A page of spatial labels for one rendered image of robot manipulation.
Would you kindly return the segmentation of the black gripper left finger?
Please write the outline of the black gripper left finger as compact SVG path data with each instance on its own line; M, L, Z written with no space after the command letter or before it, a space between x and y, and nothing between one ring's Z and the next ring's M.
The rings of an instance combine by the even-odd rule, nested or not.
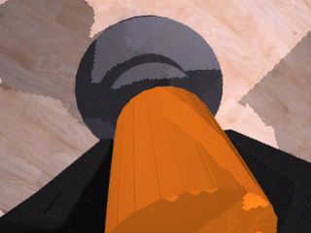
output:
M0 216L0 233L105 233L113 140L104 139L20 205Z

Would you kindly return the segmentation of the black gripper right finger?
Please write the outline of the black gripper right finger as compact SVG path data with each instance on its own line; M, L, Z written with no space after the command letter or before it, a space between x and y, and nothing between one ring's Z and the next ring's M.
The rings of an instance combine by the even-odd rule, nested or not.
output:
M244 133L223 132L272 203L277 233L311 233L311 163Z

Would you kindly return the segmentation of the orange knob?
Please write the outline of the orange knob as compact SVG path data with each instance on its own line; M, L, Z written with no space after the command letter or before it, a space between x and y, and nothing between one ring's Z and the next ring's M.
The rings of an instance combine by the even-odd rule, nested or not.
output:
M121 110L105 233L277 233L277 217L207 106L178 86Z

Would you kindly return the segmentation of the dark grey round pedestal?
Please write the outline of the dark grey round pedestal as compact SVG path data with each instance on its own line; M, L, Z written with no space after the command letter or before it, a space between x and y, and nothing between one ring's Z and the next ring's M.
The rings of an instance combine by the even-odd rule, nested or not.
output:
M114 143L118 117L131 98L169 85L194 93L217 115L223 75L213 48L179 20L137 16L93 40L79 63L74 94L90 133Z

